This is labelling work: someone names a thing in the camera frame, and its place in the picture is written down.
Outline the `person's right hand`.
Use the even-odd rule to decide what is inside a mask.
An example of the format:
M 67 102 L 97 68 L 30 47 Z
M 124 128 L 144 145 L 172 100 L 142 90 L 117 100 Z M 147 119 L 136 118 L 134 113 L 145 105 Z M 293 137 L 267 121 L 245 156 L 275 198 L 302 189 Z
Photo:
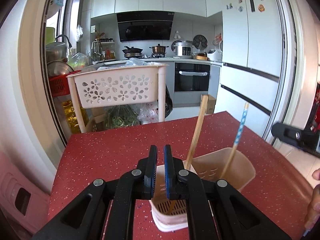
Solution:
M 304 220 L 306 230 L 311 230 L 319 219 L 320 214 L 320 192 L 319 184 L 313 189 L 311 201 L 308 205 L 307 214 Z

